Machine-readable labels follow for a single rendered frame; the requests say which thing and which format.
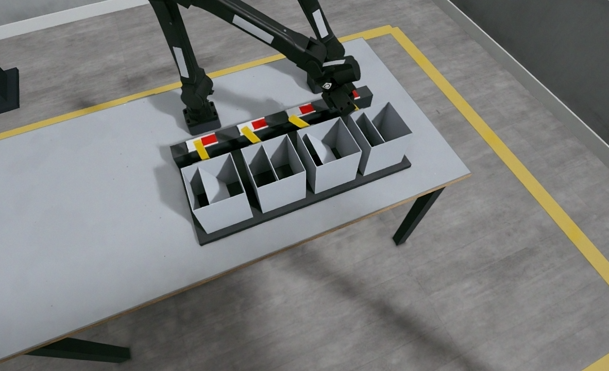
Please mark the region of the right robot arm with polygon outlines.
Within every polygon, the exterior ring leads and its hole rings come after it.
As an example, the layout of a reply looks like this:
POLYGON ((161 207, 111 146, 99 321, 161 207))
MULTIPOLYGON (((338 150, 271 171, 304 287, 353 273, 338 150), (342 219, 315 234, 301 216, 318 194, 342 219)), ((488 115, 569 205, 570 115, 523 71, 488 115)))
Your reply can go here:
POLYGON ((212 78, 198 66, 177 3, 185 8, 192 5, 207 10, 278 50, 298 68, 306 71, 312 79, 314 78, 314 82, 323 90, 324 96, 331 104, 336 105, 343 116, 350 116, 355 112, 356 106, 348 96, 351 91, 346 85, 361 78, 360 66, 353 56, 328 59, 325 45, 318 40, 286 28, 241 0, 148 1, 158 18, 179 70, 182 83, 180 98, 187 107, 183 109, 183 115, 188 128, 218 120, 219 115, 214 102, 209 102, 207 99, 208 95, 214 93, 212 78), (333 90, 337 84, 335 91, 324 92, 333 90))

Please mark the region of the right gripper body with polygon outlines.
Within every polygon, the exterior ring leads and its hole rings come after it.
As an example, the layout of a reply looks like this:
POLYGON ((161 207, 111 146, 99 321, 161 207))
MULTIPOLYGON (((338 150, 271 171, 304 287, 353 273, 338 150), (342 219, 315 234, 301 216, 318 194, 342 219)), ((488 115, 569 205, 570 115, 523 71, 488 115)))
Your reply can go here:
MULTIPOLYGON (((354 86, 354 84, 352 83, 347 83, 346 84, 347 87, 350 89, 351 94, 348 94, 349 98, 352 98, 354 96, 354 94, 352 93, 352 91, 357 90, 357 88, 354 86)), ((336 87, 332 90, 335 91, 335 89, 338 87, 338 84, 336 85, 336 87)), ((330 93, 332 91, 324 91, 325 93, 330 93)), ((327 104, 328 108, 330 108, 330 110, 332 110, 331 108, 335 108, 337 109, 336 105, 334 106, 333 104, 330 103, 330 101, 328 101, 328 99, 324 96, 324 94, 321 94, 321 97, 323 97, 324 102, 327 104)))

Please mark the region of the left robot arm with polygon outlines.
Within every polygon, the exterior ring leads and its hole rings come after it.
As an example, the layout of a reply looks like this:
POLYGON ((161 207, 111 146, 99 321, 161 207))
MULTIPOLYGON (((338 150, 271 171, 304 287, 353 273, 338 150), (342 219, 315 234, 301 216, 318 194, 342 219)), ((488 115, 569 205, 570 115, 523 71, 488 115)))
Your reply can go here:
POLYGON ((333 31, 331 31, 330 25, 323 13, 323 9, 319 6, 318 0, 298 0, 298 3, 311 24, 315 36, 317 37, 316 40, 325 45, 328 59, 331 57, 344 57, 344 46, 336 38, 333 31))

